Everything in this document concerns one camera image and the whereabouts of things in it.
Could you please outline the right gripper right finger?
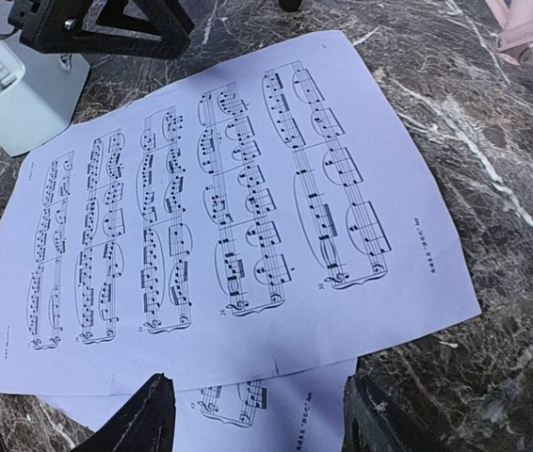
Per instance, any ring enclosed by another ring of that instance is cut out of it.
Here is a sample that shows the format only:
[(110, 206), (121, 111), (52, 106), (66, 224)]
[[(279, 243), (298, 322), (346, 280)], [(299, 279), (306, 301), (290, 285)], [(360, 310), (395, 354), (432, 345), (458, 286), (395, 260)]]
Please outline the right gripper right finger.
[(367, 374), (347, 378), (344, 451), (451, 451), (403, 411)]

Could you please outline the pink music stand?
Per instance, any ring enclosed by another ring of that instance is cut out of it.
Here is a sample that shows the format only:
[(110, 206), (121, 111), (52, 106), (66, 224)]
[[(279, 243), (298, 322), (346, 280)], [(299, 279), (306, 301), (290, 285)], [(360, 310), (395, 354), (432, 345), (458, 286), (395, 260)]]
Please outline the pink music stand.
[(493, 55), (520, 66), (533, 56), (533, 0), (487, 0), (486, 6), (500, 27)]

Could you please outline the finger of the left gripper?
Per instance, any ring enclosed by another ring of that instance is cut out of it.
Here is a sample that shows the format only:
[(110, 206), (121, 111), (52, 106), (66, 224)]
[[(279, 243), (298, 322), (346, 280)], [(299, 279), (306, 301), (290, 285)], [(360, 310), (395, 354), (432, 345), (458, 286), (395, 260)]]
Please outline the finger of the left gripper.
[[(134, 5), (138, 16), (126, 12)], [(173, 60), (195, 25), (178, 1), (54, 1), (40, 26), (19, 28), (20, 42), (43, 54), (106, 54)]]

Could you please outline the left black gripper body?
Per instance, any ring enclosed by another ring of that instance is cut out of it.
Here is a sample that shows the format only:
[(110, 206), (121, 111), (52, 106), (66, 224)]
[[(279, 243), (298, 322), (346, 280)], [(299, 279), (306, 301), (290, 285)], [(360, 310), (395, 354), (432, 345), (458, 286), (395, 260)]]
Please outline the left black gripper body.
[(15, 28), (40, 26), (52, 10), (53, 0), (14, 0), (8, 14), (8, 24)]

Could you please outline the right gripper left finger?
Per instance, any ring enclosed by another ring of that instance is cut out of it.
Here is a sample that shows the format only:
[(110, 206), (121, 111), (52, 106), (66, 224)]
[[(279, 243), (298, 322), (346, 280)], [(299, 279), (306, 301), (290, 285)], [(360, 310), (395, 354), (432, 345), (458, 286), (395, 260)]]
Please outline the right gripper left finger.
[(78, 452), (173, 450), (175, 392), (171, 379), (153, 374)]

